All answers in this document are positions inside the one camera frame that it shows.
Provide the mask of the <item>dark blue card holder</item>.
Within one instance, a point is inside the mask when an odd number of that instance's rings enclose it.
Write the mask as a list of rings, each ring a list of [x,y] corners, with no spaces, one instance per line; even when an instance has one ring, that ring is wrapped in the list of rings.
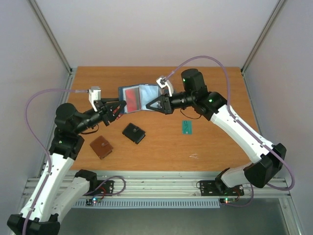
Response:
[[[146,105],[158,98],[168,89],[161,89],[156,84],[137,84],[132,86],[123,86],[118,88],[119,100],[126,101],[122,114],[130,114],[139,111],[152,111],[146,108]]]

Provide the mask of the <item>green credit card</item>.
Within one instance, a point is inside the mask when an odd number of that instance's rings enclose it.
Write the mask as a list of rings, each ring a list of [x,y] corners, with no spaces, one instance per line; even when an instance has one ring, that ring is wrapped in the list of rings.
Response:
[[[182,121],[182,134],[191,135],[193,133],[192,121],[191,120],[183,120]]]

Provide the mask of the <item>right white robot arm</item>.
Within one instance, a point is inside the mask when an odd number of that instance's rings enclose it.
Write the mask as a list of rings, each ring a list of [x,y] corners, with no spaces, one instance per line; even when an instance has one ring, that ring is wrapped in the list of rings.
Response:
[[[234,112],[220,93],[209,91],[200,71],[187,69],[181,73],[181,78],[184,91],[175,93],[171,82],[164,76],[159,77],[157,84],[167,92],[149,102],[146,108],[169,115],[175,109],[193,107],[196,113],[226,132],[246,153],[250,160],[248,164],[226,168],[215,178],[215,187],[220,194],[227,194],[242,184],[263,188],[282,169],[286,148],[263,138]]]

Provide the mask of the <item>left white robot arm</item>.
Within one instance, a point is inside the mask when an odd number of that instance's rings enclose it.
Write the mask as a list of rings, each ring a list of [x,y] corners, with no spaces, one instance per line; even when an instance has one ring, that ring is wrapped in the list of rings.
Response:
[[[82,133],[103,122],[108,126],[126,106],[117,98],[94,101],[94,108],[80,113],[71,103],[56,110],[54,138],[48,152],[46,167],[19,214],[10,215],[7,225],[16,235],[56,235],[74,203],[84,194],[98,191],[96,173],[79,170],[70,186],[58,195],[67,172],[76,160],[83,144]]]

